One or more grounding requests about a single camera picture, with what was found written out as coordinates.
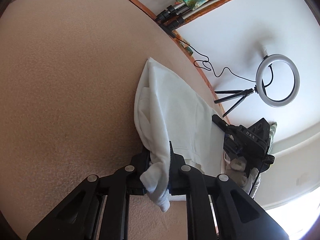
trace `mini tripod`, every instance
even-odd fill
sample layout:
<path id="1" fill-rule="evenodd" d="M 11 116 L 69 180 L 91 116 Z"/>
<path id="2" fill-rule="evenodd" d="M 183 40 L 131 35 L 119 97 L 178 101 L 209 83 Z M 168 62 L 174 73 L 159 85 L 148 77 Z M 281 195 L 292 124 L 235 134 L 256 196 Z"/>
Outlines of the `mini tripod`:
<path id="1" fill-rule="evenodd" d="M 220 98 L 214 101 L 215 104 L 222 103 L 225 101 L 229 101 L 234 98 L 240 98 L 228 111 L 226 111 L 222 117 L 225 117 L 229 114 L 233 109 L 235 109 L 247 96 L 253 93 L 253 89 L 246 89 L 246 90 L 225 90 L 225 91 L 215 91 L 216 94 L 233 94 L 231 96 L 227 96 L 224 98 Z"/>

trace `folded fabric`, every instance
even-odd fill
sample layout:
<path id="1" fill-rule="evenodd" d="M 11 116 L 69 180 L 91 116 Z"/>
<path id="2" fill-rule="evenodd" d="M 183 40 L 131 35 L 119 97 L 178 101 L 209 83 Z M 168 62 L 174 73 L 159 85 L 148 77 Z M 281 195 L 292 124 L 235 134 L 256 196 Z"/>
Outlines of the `folded fabric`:
<path id="1" fill-rule="evenodd" d="M 149 58 L 134 102 L 134 122 L 151 164 L 140 180 L 149 198 L 167 211 L 170 146 L 189 165 L 220 174 L 223 132 L 212 122 L 216 112 L 176 73 Z"/>

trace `bright window light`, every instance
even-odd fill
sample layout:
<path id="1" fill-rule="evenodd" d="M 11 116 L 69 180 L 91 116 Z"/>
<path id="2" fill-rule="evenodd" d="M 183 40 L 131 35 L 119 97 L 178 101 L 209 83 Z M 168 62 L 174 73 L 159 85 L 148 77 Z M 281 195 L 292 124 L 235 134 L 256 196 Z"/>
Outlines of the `bright window light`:
<path id="1" fill-rule="evenodd" d="M 266 212 L 287 232 L 290 240 L 302 238 L 320 215 L 320 187 L 281 207 Z"/>

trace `white towel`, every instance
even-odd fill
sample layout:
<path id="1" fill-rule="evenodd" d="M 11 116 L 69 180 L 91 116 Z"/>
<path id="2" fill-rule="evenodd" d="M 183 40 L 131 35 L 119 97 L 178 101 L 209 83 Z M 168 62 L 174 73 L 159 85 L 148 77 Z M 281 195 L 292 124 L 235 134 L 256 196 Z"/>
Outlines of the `white towel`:
<path id="1" fill-rule="evenodd" d="M 176 73 L 149 58 L 134 102 L 134 123 L 151 164 L 140 180 L 163 212 L 170 207 L 170 147 L 203 173 L 221 169 L 223 132 L 212 122 L 216 112 Z"/>

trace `black plastic bracket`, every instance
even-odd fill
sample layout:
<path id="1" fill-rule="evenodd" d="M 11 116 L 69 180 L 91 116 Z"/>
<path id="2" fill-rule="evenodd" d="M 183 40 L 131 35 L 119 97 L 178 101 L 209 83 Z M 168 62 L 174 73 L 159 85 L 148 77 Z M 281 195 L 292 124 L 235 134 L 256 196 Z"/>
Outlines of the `black plastic bracket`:
<path id="1" fill-rule="evenodd" d="M 252 168 L 264 172 L 274 163 L 274 156 L 268 155 L 270 125 L 264 118 L 248 128 L 229 125 L 216 114 L 212 116 L 212 121 L 225 133 L 223 149 L 230 159 L 242 156 L 246 159 L 247 176 Z"/>
<path id="2" fill-rule="evenodd" d="M 225 174 L 211 177 L 185 164 L 173 152 L 169 192 L 186 195 L 188 240 L 217 240 L 210 198 L 221 240 L 288 240 L 285 231 Z M 149 151 L 132 157 L 128 166 L 99 178 L 90 175 L 29 233 L 27 240 L 127 240 L 130 195 L 144 195 L 139 177 L 147 170 Z"/>

